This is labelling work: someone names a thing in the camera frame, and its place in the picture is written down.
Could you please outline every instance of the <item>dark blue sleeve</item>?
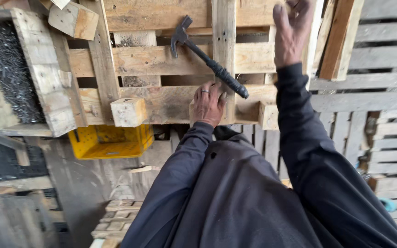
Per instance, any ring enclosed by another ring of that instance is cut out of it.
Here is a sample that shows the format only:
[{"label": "dark blue sleeve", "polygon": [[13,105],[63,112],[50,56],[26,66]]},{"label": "dark blue sleeve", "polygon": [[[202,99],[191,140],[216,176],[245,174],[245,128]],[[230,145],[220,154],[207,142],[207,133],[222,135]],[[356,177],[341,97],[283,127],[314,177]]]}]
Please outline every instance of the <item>dark blue sleeve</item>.
[{"label": "dark blue sleeve", "polygon": [[121,247],[163,247],[199,172],[214,128],[196,122],[160,170]]},{"label": "dark blue sleeve", "polygon": [[304,207],[344,247],[397,247],[397,225],[334,148],[315,114],[302,65],[277,70],[280,149]]}]

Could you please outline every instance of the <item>hammer handle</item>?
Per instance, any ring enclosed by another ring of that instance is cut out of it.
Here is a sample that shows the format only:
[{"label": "hammer handle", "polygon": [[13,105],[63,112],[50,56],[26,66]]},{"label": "hammer handle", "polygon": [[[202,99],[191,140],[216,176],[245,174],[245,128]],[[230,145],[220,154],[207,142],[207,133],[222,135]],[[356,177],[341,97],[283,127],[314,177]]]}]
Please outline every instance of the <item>hammer handle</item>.
[{"label": "hammer handle", "polygon": [[209,56],[205,54],[199,47],[197,47],[196,44],[194,44],[191,40],[187,39],[185,41],[185,45],[188,46],[194,53],[196,53],[203,61],[205,61],[206,65],[212,69],[215,76],[226,83],[230,89],[244,99],[249,97],[246,87],[239,83],[233,76],[231,76],[226,68],[218,64],[215,60],[210,59]]}]

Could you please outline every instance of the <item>hand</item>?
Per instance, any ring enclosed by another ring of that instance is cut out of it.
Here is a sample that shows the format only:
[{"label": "hand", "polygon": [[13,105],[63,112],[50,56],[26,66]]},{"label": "hand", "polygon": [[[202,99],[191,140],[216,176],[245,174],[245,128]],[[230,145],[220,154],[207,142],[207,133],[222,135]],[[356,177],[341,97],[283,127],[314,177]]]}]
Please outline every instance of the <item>hand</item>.
[{"label": "hand", "polygon": [[224,105],[226,104],[226,92],[218,97],[218,89],[221,82],[209,81],[202,84],[194,95],[193,123],[197,121],[205,122],[217,127],[223,115]]},{"label": "hand", "polygon": [[313,6],[311,0],[289,0],[291,13],[277,4],[273,8],[275,35],[275,65],[280,68],[301,62],[307,37],[311,30]]}]

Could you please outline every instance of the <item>claw hammer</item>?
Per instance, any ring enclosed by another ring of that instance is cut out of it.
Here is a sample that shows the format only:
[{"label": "claw hammer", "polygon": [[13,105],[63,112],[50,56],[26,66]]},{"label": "claw hammer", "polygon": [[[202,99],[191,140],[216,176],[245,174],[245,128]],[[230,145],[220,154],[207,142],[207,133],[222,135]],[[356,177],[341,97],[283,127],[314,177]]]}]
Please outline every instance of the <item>claw hammer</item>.
[{"label": "claw hammer", "polygon": [[232,77],[226,68],[219,65],[215,60],[209,58],[207,54],[205,54],[199,47],[196,46],[196,44],[194,44],[194,42],[189,39],[189,36],[186,34],[186,29],[189,27],[189,25],[191,25],[191,23],[191,17],[186,15],[182,23],[176,27],[176,31],[174,32],[173,37],[171,37],[171,49],[174,57],[177,58],[177,42],[181,43],[182,45],[186,45],[203,61],[206,62],[206,65],[212,69],[216,77],[220,78],[229,86],[229,88],[231,88],[235,93],[239,94],[242,98],[247,99],[249,94],[247,93],[246,87]]}]

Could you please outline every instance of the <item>yellow crate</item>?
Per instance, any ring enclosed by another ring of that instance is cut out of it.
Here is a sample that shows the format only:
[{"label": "yellow crate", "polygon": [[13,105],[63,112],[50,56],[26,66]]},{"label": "yellow crate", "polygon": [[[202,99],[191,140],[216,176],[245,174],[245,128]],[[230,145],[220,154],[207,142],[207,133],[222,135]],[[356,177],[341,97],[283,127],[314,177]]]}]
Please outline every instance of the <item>yellow crate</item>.
[{"label": "yellow crate", "polygon": [[74,156],[79,160],[136,158],[153,143],[152,125],[115,127],[90,125],[68,133]]}]

